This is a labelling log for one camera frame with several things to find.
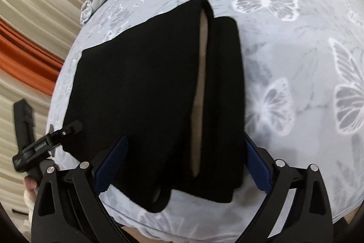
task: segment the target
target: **hand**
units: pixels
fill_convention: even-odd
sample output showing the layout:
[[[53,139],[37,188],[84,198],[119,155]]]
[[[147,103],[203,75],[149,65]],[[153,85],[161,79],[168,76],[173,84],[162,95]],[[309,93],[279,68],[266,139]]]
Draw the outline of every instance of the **hand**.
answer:
[[[24,178],[24,185],[25,185],[25,194],[28,196],[28,198],[35,203],[35,200],[37,199],[37,194],[35,193],[35,189],[37,188],[37,182],[30,178],[29,176]]]

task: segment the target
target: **folded black cloth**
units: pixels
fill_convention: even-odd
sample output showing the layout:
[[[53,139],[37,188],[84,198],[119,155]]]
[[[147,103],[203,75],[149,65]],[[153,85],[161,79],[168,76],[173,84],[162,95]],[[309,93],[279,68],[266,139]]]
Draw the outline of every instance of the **folded black cloth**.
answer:
[[[201,166],[191,170],[200,15],[208,20]],[[63,149],[80,162],[127,136],[126,161],[113,185],[150,212],[172,189],[230,202],[243,177],[243,66],[236,23],[191,0],[82,52],[63,125],[83,130]]]

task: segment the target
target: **white butterfly pattern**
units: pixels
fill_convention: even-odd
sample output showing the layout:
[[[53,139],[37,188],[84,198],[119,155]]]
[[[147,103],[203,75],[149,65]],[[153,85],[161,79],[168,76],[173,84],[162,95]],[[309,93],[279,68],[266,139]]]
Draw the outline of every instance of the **white butterfly pattern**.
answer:
[[[347,3],[345,0],[341,0],[349,9],[348,19],[359,26],[364,26],[363,19],[360,18],[359,12],[352,6],[350,3]]]
[[[141,6],[143,3],[145,2],[145,0],[140,0],[138,1],[135,5],[133,5],[134,7],[139,7]]]
[[[247,98],[246,129],[248,133],[267,125],[278,136],[287,136],[295,121],[293,101],[287,78],[274,81],[266,90],[263,98],[256,101]]]
[[[294,21],[298,13],[298,0],[235,0],[233,8],[242,14],[249,14],[267,8],[282,21]]]
[[[115,38],[116,36],[118,36],[120,33],[122,33],[125,29],[126,29],[126,26],[127,24],[129,23],[129,21],[126,21],[124,24],[122,24],[117,30],[116,32],[113,32],[112,30],[109,30],[103,41],[102,42],[106,42],[106,41],[109,41],[109,40],[112,40],[113,38]]]
[[[112,14],[108,15],[107,17],[103,18],[103,20],[98,24],[97,32],[100,33],[101,30],[104,28],[104,25],[112,18]]]
[[[351,137],[351,146],[352,163],[336,161],[342,176],[340,178],[336,175],[332,178],[334,182],[333,204],[336,205],[332,209],[333,216],[341,213],[343,209],[351,207],[354,201],[363,199],[361,196],[364,189],[364,143],[359,133]],[[354,195],[348,193],[349,188],[354,189]]]
[[[337,40],[329,38],[336,71],[346,83],[334,89],[336,127],[341,134],[357,132],[364,123],[364,78],[352,54]]]
[[[116,15],[115,18],[112,20],[110,26],[114,28],[117,26],[122,20],[126,20],[132,13],[121,5],[118,7],[117,10],[115,10]]]

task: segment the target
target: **light blue bedding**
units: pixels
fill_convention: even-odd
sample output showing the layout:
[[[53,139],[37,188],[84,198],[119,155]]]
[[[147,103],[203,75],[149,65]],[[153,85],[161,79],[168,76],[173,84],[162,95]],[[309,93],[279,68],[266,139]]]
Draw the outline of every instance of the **light blue bedding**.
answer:
[[[62,127],[83,49],[186,1],[106,1],[82,28],[65,61],[48,126]],[[337,221],[364,198],[364,0],[209,1],[216,16],[231,16],[239,26],[247,132],[290,166],[317,164]],[[64,169],[78,164],[61,148],[55,159]],[[248,175],[229,204],[173,191],[167,208],[157,214],[141,209],[113,186],[101,194],[121,224],[174,242],[233,242],[264,197]],[[285,206],[273,233],[288,211]]]

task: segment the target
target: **black clamp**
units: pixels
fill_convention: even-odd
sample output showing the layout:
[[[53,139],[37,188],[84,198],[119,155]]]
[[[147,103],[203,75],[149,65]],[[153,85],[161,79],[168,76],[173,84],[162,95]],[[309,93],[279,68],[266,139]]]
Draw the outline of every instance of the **black clamp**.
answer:
[[[30,172],[48,151],[81,130],[81,123],[74,122],[61,130],[46,135],[36,142],[32,140],[31,108],[23,101],[14,105],[19,154],[14,158],[18,171]],[[257,186],[267,193],[261,207],[237,239],[237,243],[332,243],[332,215],[326,188],[318,166],[307,169],[292,168],[281,160],[273,160],[269,153],[255,146],[245,135],[248,150],[246,161]],[[119,170],[127,153],[126,137],[95,159],[82,162],[72,170],[47,169],[41,179],[32,223],[33,243],[135,243],[120,230],[108,215],[98,194],[105,191]],[[268,237],[281,213],[289,189],[296,195],[282,231]]]
[[[13,157],[14,169],[17,172],[28,172],[38,185],[43,174],[40,164],[50,157],[49,151],[60,145],[66,137],[82,130],[80,121],[75,121],[60,130],[48,133],[35,141],[33,109],[25,99],[14,103],[15,134],[19,152]]]

